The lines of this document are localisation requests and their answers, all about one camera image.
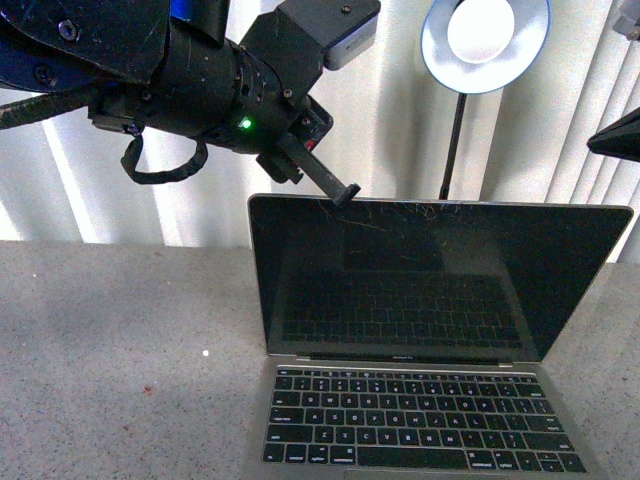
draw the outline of black screen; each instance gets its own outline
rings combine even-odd
[[[627,207],[255,196],[270,353],[539,361],[631,219]]]

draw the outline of black key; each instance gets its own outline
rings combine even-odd
[[[384,380],[369,380],[369,391],[371,393],[386,393],[387,384]]]
[[[356,430],[353,427],[336,428],[336,443],[353,445],[356,443]]]
[[[525,422],[522,415],[505,415],[505,420],[509,425],[509,430],[524,431],[529,430],[527,422]]]
[[[484,419],[491,430],[508,430],[507,422],[502,415],[485,415]]]
[[[378,443],[380,445],[397,445],[398,433],[394,428],[379,428]]]
[[[463,414],[447,412],[445,416],[447,417],[447,425],[449,428],[467,428],[467,421]]]
[[[311,390],[311,378],[309,377],[296,377],[293,380],[294,390]]]
[[[334,465],[355,465],[356,447],[331,447],[330,461]]]
[[[398,397],[395,395],[380,395],[380,408],[398,408]]]
[[[276,390],[291,390],[292,387],[292,377],[276,377]]]
[[[329,462],[329,447],[326,445],[309,445],[309,463],[328,463]]]
[[[403,412],[398,412],[398,411],[394,411],[394,410],[390,410],[386,413],[386,417],[387,417],[387,425],[390,427],[404,427],[405,421],[404,421],[404,413]]]
[[[300,405],[300,393],[299,392],[273,392],[272,405],[278,405],[280,407],[297,407]]]
[[[458,405],[458,410],[462,412],[475,412],[476,404],[473,401],[473,398],[469,397],[457,397],[456,405]]]
[[[376,443],[376,429],[375,428],[358,428],[356,431],[356,438],[361,445],[375,445]]]
[[[493,452],[493,456],[495,457],[496,464],[500,470],[518,470],[516,457],[513,453],[503,450]]]
[[[305,392],[302,394],[303,407],[319,407],[320,394],[316,392]]]
[[[540,385],[534,383],[519,383],[516,385],[516,388],[521,397],[545,398]]]
[[[380,410],[369,410],[365,416],[367,425],[381,427],[385,424],[384,413]]]
[[[319,408],[307,408],[304,416],[305,423],[320,425],[324,423],[324,410]]]
[[[557,417],[527,415],[525,418],[529,428],[534,432],[559,433],[564,431]]]
[[[398,404],[402,410],[417,410],[418,404],[416,403],[416,397],[409,395],[398,396]]]
[[[315,392],[328,392],[331,390],[330,380],[327,378],[314,378],[311,382],[311,389]]]
[[[289,370],[289,369],[281,369],[278,370],[278,375],[282,376],[294,376],[294,375],[302,375],[302,370]]]
[[[493,400],[486,397],[479,397],[475,399],[476,407],[479,412],[492,413],[496,411],[496,407],[493,404]]]
[[[516,407],[516,412],[518,413],[534,413],[533,405],[530,400],[520,398],[518,400],[514,400],[513,405]]]
[[[536,454],[533,452],[516,452],[516,458],[520,464],[520,468],[525,472],[539,472],[542,470]]]
[[[427,425],[431,428],[444,428],[444,414],[440,412],[427,412],[424,414]]]
[[[358,408],[358,395],[355,393],[343,393],[340,395],[342,408]]]
[[[476,470],[495,470],[496,463],[493,460],[493,455],[489,451],[482,450],[469,450],[467,451],[469,457],[469,464],[471,468]]]
[[[323,393],[321,404],[323,407],[336,408],[340,406],[340,395],[337,393]]]
[[[360,406],[362,408],[378,408],[377,395],[369,395],[369,394],[360,395]]]
[[[460,433],[456,430],[440,430],[440,440],[445,447],[461,447]]]
[[[387,380],[387,392],[389,393],[405,393],[404,382],[400,380]]]
[[[366,467],[469,468],[464,452],[456,449],[359,447],[358,463]]]
[[[279,408],[271,409],[269,421],[271,423],[303,423],[303,408]]]
[[[333,427],[316,427],[315,428],[316,443],[333,443]]]
[[[264,446],[262,460],[269,463],[280,463],[284,460],[284,445],[280,443],[267,443]]]
[[[502,436],[498,432],[482,432],[482,439],[487,448],[504,448]]]
[[[504,439],[505,446],[511,450],[522,450],[526,448],[520,433],[503,432],[502,438]]]
[[[540,415],[553,415],[554,412],[551,404],[546,400],[532,400],[533,408],[536,409],[536,413]]]
[[[306,445],[287,445],[284,461],[287,463],[304,463],[307,460]]]
[[[327,425],[344,425],[344,410],[327,410]]]
[[[467,448],[484,448],[484,443],[482,443],[482,436],[480,436],[480,432],[466,430],[462,432],[462,441],[464,442],[464,446]]]
[[[420,410],[437,410],[435,397],[418,397],[418,408]]]
[[[587,469],[584,468],[582,461],[580,461],[580,457],[575,453],[561,453],[560,460],[562,460],[564,469],[567,472],[587,473]]]
[[[347,425],[364,425],[364,410],[347,410],[345,418]]]
[[[524,439],[531,450],[546,452],[572,452],[569,437],[561,433],[524,433]]]
[[[427,426],[427,422],[424,419],[424,413],[422,412],[406,412],[407,426],[413,428],[424,428]]]
[[[487,422],[484,419],[484,415],[479,413],[467,413],[465,417],[467,418],[467,425],[469,425],[469,428],[480,428],[483,430],[487,428]]]
[[[398,431],[398,437],[400,437],[400,445],[420,445],[418,431],[415,429],[401,428]]]
[[[300,442],[311,443],[313,427],[303,425],[269,425],[268,442]]]
[[[456,402],[452,397],[436,397],[436,403],[438,404],[438,409],[443,411],[454,411],[457,410]]]
[[[420,430],[418,432],[420,435],[420,442],[425,447],[439,447],[440,446],[440,436],[438,435],[438,430]]]

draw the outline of keyboard key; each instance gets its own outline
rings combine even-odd
[[[397,445],[398,431],[394,428],[379,428],[378,443],[380,445]]]
[[[267,441],[311,443],[313,427],[303,425],[269,425]]]
[[[516,452],[516,458],[520,464],[520,468],[525,472],[539,472],[542,470],[536,454],[533,452]]]
[[[516,457],[513,453],[506,450],[493,452],[493,456],[496,459],[496,465],[500,470],[519,470],[516,463]]]
[[[584,468],[582,461],[580,461],[580,457],[578,457],[575,453],[561,453],[560,460],[562,460],[564,469],[567,472],[587,473],[587,469]]]
[[[358,464],[367,467],[468,468],[464,452],[456,449],[358,447]]]
[[[333,443],[333,427],[316,427],[315,428],[316,443]]]
[[[572,452],[569,437],[561,433],[524,433],[524,439],[531,450],[551,452]]]
[[[327,410],[327,425],[344,425],[344,410]]]
[[[525,418],[529,428],[534,432],[559,433],[564,431],[557,417],[527,415]]]
[[[269,421],[271,423],[303,423],[303,408],[272,408]]]
[[[336,428],[336,443],[353,445],[356,443],[356,430],[353,427]]]
[[[306,445],[287,445],[284,461],[287,463],[304,463],[307,459]]]
[[[456,430],[440,430],[440,440],[445,447],[461,447],[462,439]]]
[[[376,443],[376,429],[362,427],[356,430],[356,439],[361,445],[375,445]]]
[[[325,464],[329,462],[329,447],[326,445],[309,445],[309,463]]]
[[[284,460],[284,445],[280,443],[267,443],[264,446],[262,460],[269,463],[280,463]]]
[[[489,451],[482,450],[469,450],[467,451],[469,457],[469,464],[471,468],[476,470],[495,470],[496,464],[493,460],[493,455]]]
[[[356,463],[356,448],[331,447],[331,463],[334,465],[354,465]]]
[[[418,431],[418,435],[420,436],[420,442],[425,447],[439,447],[440,446],[440,436],[438,435],[438,430],[420,430]]]
[[[516,385],[518,389],[519,396],[521,397],[533,397],[533,398],[544,398],[544,392],[540,385],[534,383],[519,383]]]
[[[367,425],[381,427],[385,424],[384,413],[380,410],[369,410],[366,412]]]
[[[297,407],[300,405],[300,393],[275,391],[271,403],[281,407]]]
[[[415,429],[401,428],[398,431],[398,437],[400,438],[400,445],[420,445],[418,431]]]

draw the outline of granite countertop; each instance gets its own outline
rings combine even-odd
[[[0,478],[239,478],[249,250],[1,242],[0,267]],[[605,267],[544,362],[617,480],[640,470],[639,293],[640,266]]]

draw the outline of laptop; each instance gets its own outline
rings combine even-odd
[[[607,478],[540,362],[632,215],[252,197],[268,358],[242,478]]]

